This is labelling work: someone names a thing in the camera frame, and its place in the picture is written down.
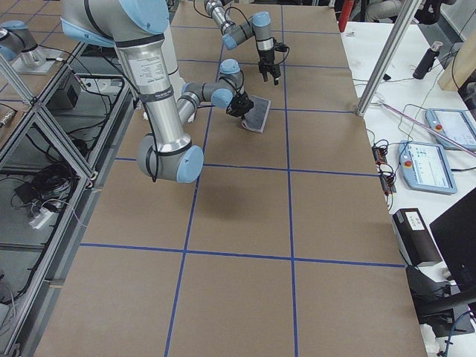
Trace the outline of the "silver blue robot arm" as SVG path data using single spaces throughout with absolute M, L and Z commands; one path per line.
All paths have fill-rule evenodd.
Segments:
M 175 98 L 162 53 L 170 24 L 165 1 L 64 1 L 61 21 L 67 36 L 116 51 L 149 118 L 152 131 L 141 142 L 138 166 L 153 180 L 191 183 L 199 177 L 204 154 L 184 125 L 201 103 L 241 118 L 254 108 L 234 59 L 220 65 L 217 82 L 190 83 Z
M 276 52 L 287 52 L 289 47 L 278 42 L 272 35 L 271 17 L 268 11 L 259 11 L 247 18 L 240 9 L 233 6 L 225 8 L 231 1 L 203 1 L 205 17 L 212 19 L 222 34 L 224 46 L 229 50 L 237 48 L 242 43 L 254 38 L 258 61 L 258 70 L 265 82 L 268 75 L 273 78 L 275 86 L 279 84 L 281 71 L 280 63 L 275 58 Z M 237 24 L 231 19 L 231 10 L 237 10 L 245 21 Z

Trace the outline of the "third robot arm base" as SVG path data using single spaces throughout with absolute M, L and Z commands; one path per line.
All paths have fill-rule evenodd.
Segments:
M 20 74 L 45 75 L 52 66 L 28 26 L 20 20 L 1 23 L 1 55 Z

